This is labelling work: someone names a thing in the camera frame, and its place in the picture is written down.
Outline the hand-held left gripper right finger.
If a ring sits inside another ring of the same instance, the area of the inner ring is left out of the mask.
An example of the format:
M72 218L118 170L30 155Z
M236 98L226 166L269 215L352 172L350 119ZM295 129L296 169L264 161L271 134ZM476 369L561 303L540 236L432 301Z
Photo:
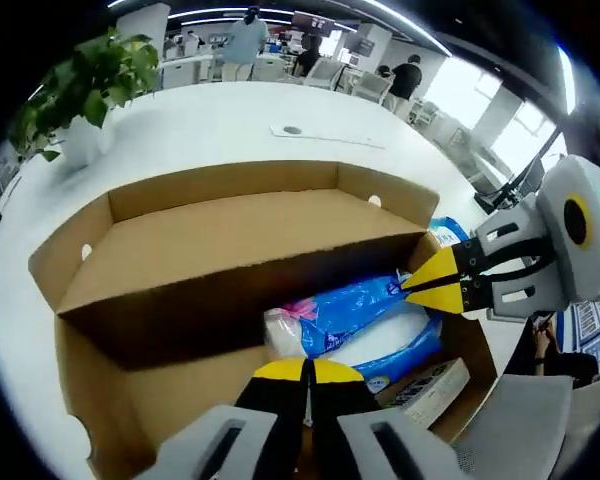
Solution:
M454 450L402 410L382 408L362 375L329 360L310 370L320 479L466 479Z

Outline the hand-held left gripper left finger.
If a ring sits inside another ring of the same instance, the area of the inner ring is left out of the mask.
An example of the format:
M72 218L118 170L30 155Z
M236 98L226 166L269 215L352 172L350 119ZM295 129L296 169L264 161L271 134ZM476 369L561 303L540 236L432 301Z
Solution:
M309 362L254 372L232 405L209 409L158 449L139 479L290 479L302 447Z

